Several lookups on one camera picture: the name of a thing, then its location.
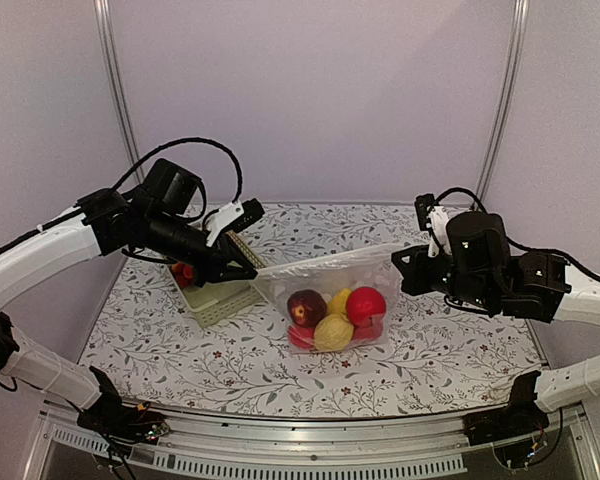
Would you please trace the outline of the clear dotted zip top bag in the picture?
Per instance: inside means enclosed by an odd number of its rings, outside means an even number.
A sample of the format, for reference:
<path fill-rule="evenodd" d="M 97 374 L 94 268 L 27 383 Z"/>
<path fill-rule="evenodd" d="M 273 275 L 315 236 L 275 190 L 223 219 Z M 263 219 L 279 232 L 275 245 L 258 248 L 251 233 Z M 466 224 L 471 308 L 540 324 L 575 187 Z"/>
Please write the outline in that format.
<path fill-rule="evenodd" d="M 287 321 L 295 353 L 339 353 L 381 344 L 401 277 L 385 243 L 262 269 L 252 285 Z"/>

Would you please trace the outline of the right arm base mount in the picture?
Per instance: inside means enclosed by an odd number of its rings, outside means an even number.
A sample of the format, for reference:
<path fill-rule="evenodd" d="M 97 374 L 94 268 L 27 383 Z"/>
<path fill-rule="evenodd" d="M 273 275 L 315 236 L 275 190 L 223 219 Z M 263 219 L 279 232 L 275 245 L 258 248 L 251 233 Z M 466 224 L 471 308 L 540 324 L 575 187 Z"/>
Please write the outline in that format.
<path fill-rule="evenodd" d="M 530 434 L 549 426 L 548 415 L 535 403 L 535 384 L 540 374 L 531 371 L 518 376 L 504 406 L 462 417 L 463 434 L 471 446 Z"/>

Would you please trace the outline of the red apple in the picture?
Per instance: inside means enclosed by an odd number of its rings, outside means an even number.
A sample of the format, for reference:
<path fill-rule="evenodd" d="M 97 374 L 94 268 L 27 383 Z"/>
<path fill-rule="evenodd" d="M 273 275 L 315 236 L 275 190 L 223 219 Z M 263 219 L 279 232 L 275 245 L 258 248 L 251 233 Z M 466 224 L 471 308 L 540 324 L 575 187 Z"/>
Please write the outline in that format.
<path fill-rule="evenodd" d="M 310 350 L 314 347 L 314 327 L 291 325 L 287 330 L 290 343 L 297 348 Z"/>

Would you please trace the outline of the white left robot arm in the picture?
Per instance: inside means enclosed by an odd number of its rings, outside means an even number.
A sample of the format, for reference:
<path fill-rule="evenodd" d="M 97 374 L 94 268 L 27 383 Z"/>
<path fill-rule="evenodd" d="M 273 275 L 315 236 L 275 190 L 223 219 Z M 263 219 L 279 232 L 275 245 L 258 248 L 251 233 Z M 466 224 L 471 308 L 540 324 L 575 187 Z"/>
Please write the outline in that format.
<path fill-rule="evenodd" d="M 64 398 L 108 434 L 128 426 L 115 387 L 105 374 L 80 367 L 38 345 L 12 326 L 3 309 L 15 298 L 56 274 L 99 256 L 140 250 L 158 253 L 158 262 L 182 263 L 194 283 L 251 280 L 256 269 L 227 235 L 260 220 L 260 202 L 235 199 L 211 215 L 187 217 L 201 179 L 159 159 L 145 180 L 124 194 L 102 189 L 77 201 L 49 223 L 0 249 L 0 375 L 11 376 Z"/>

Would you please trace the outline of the yellow lemon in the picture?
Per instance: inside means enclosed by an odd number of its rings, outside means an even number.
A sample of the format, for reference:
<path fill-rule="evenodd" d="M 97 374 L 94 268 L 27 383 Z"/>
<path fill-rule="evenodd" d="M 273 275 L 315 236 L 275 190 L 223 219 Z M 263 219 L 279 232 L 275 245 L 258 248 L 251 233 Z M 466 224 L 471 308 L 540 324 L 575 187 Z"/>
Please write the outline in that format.
<path fill-rule="evenodd" d="M 340 314 L 331 314 L 317 325 L 314 331 L 314 347 L 318 351 L 342 351 L 351 342 L 354 325 Z"/>

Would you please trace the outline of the yellow corn cob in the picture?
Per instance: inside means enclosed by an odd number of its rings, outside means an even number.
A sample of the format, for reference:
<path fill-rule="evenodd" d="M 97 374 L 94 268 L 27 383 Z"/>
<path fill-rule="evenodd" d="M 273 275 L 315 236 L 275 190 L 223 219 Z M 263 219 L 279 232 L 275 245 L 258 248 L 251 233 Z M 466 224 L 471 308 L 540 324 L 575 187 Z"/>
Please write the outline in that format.
<path fill-rule="evenodd" d="M 340 315 L 347 319 L 347 301 L 351 294 L 352 290 L 349 288 L 344 288 L 336 293 L 327 305 L 327 314 Z"/>

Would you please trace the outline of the red pomegranate front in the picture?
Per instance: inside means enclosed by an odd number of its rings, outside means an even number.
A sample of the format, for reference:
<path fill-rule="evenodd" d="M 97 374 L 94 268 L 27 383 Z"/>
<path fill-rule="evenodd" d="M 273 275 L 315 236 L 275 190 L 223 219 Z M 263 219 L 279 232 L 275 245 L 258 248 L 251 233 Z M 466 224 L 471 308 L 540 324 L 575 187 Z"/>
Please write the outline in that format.
<path fill-rule="evenodd" d="M 359 287 L 347 298 L 346 314 L 356 327 L 367 327 L 382 319 L 387 311 L 384 296 L 375 288 Z"/>

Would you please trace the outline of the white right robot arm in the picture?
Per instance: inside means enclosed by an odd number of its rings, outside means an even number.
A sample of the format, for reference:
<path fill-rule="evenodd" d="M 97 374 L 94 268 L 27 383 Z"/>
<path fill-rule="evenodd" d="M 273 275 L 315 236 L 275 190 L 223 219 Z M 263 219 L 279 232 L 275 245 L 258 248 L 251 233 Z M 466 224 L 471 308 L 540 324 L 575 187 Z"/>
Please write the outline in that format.
<path fill-rule="evenodd" d="M 468 211 L 449 218 L 434 209 L 430 218 L 429 244 L 391 256 L 407 295 L 439 292 L 489 317 L 600 326 L 600 277 L 566 254 L 530 249 L 512 255 L 497 214 Z M 548 413 L 598 396 L 600 354 L 559 369 L 531 371 L 513 381 L 497 427 L 517 436 L 534 422 L 536 409 Z"/>

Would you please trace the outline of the dark purple fruit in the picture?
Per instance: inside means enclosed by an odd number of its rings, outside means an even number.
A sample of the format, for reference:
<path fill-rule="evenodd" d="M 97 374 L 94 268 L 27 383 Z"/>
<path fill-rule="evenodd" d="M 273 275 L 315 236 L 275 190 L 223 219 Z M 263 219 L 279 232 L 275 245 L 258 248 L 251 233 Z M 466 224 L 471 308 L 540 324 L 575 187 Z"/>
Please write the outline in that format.
<path fill-rule="evenodd" d="M 315 290 L 294 292 L 287 300 L 287 310 L 295 325 L 315 327 L 327 313 L 327 304 Z"/>

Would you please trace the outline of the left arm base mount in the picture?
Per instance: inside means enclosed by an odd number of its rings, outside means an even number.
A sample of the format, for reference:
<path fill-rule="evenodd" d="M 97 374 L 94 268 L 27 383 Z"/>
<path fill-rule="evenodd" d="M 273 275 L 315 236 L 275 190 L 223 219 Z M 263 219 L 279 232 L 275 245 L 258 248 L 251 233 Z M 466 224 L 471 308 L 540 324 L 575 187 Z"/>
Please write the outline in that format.
<path fill-rule="evenodd" d="M 78 426 L 130 444 L 156 444 L 170 432 L 165 416 L 151 410 L 149 402 L 125 406 L 104 372 L 93 366 L 89 371 L 98 381 L 100 396 L 89 408 L 80 410 Z"/>

